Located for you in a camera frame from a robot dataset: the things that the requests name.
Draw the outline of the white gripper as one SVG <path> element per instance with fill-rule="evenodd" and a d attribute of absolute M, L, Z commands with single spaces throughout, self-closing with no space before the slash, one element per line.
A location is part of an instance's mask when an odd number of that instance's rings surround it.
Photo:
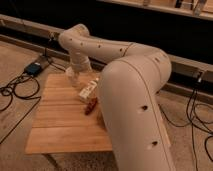
<path fill-rule="evenodd" d="M 75 73 L 92 70 L 89 57 L 80 53 L 70 55 L 70 65 Z"/>

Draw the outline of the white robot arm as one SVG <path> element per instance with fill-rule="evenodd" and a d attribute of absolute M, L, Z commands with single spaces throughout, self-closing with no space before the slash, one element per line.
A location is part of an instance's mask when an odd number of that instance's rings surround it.
<path fill-rule="evenodd" d="M 176 171 L 156 94 L 168 82 L 171 62 L 159 48 L 93 37 L 83 24 L 60 33 L 73 71 L 90 60 L 105 64 L 98 99 L 119 171 Z"/>

